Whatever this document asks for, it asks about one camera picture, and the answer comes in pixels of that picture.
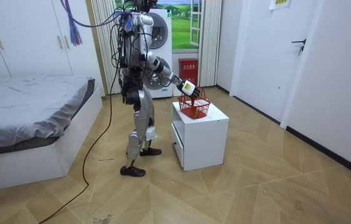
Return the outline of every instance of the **tiled floor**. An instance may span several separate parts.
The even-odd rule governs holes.
[[[132,108],[115,96],[113,126],[87,160],[91,186],[47,223],[351,223],[351,171],[216,88],[207,98],[230,117],[224,165],[184,172],[171,143],[171,103],[155,100],[163,149],[140,157],[143,178],[123,177]],[[69,175],[0,190],[0,223],[37,223],[84,188],[82,161],[105,129],[109,101]]]

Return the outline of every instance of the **wall baseboard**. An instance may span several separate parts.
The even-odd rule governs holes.
[[[279,121],[275,120],[274,118],[268,116],[268,114],[262,112],[261,110],[255,108],[254,106],[251,106],[250,104],[246,103],[245,101],[239,99],[238,97],[234,96],[235,99],[239,100],[240,102],[242,102],[244,105],[247,105],[248,107],[250,107],[251,109],[257,111],[257,113],[263,115],[264,117],[270,119],[272,122],[276,123],[276,124],[281,124]]]
[[[318,151],[320,151],[323,154],[329,156],[330,158],[332,158],[333,160],[335,160],[339,164],[342,164],[343,166],[345,166],[346,168],[351,170],[351,162],[346,160],[344,157],[336,154],[335,152],[331,151],[330,149],[326,148],[325,146],[319,144],[318,142],[315,142],[314,140],[312,140],[309,137],[301,134],[300,132],[296,131],[295,129],[293,129],[293,128],[289,127],[289,126],[286,127],[286,131],[290,132],[291,134],[293,134],[297,138],[303,140],[304,142],[306,142],[310,146],[316,148]]]
[[[228,90],[226,90],[226,89],[224,89],[224,88],[222,88],[221,86],[219,86],[219,85],[215,85],[217,88],[219,88],[221,91],[223,91],[224,93],[226,93],[226,94],[230,94],[230,92],[228,91]]]

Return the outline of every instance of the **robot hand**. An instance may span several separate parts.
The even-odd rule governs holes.
[[[193,99],[196,99],[198,96],[200,96],[200,90],[188,80],[182,80],[181,84],[177,85],[177,88]]]

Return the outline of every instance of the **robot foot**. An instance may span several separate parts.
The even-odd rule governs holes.
[[[154,149],[152,147],[149,147],[147,150],[143,150],[142,152],[139,152],[140,156],[156,156],[162,154],[161,149]]]
[[[143,177],[145,176],[145,170],[143,169],[138,169],[137,167],[130,166],[129,168],[126,168],[126,166],[123,166],[120,169],[120,174],[121,175],[129,175],[131,177]]]

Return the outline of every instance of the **white wardrobe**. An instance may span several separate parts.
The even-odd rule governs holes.
[[[74,18],[90,24],[85,1],[70,7]],[[83,44],[75,47],[60,0],[0,0],[0,77],[91,76],[104,96],[91,29],[78,30]]]

